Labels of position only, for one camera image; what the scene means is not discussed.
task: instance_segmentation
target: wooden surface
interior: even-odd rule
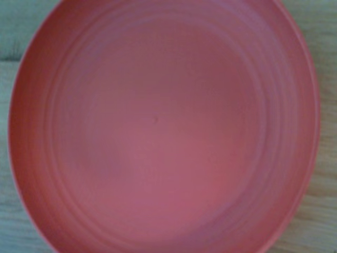
[[[17,60],[56,2],[0,0],[0,253],[52,252],[20,204],[8,165],[6,142],[8,104]],[[337,0],[284,0],[284,3],[303,31],[315,61],[322,103],[321,142],[308,192],[269,253],[334,253],[337,252]]]

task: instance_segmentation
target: wood grain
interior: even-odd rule
[[[0,252],[52,252],[17,196],[7,158],[8,104],[17,62],[39,22],[57,0],[0,1]],[[269,253],[337,251],[337,0],[284,0],[307,40],[320,82],[321,142],[302,204]]]

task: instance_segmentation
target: table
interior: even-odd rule
[[[56,2],[0,1],[1,253],[52,252],[33,228],[13,184],[7,157],[7,116],[18,60]],[[318,73],[321,142],[301,206],[269,253],[334,253],[337,252],[337,0],[284,0],[284,3],[303,31]]]

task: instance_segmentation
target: wooden table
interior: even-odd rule
[[[0,1],[0,253],[52,252],[16,193],[7,158],[7,115],[18,59],[57,0]],[[337,0],[284,0],[313,55],[321,92],[321,142],[302,204],[269,252],[337,252]]]

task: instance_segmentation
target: bowl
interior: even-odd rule
[[[280,1],[61,1],[9,112],[18,193],[57,252],[265,252],[312,174],[314,65]]]

